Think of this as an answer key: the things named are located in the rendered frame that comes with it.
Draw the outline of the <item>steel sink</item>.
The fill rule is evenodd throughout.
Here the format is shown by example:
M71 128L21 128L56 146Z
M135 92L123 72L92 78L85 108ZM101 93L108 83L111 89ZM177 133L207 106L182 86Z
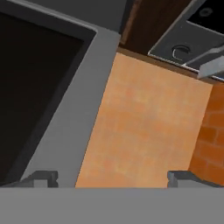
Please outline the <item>steel sink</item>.
M222 72L209 78L224 82L224 0L192 0L148 55L196 73L222 57Z

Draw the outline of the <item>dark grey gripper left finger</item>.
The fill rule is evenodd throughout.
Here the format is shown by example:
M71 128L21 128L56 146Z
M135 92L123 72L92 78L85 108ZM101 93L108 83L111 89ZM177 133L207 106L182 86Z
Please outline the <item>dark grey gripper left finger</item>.
M45 183L44 187L57 188L59 186L58 177L59 174L57 171L35 171L31 175L20 181L3 185L3 188L9 188L9 187L32 188L37 186L38 181L43 181Z

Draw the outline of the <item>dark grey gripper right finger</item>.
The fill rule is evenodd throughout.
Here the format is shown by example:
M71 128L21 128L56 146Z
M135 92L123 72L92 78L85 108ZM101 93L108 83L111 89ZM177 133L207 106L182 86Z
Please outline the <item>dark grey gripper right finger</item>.
M197 187L215 187L222 188L213 182L202 180L190 171L168 171L168 187L174 188L197 188Z

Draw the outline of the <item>grey microwave oven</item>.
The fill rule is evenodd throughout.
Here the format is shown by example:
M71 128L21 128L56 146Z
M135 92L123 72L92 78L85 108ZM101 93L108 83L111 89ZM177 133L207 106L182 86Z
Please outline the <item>grey microwave oven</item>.
M59 187L73 187L81 170L120 35L27 0L8 1L95 31L82 62L20 179L35 171L57 171Z

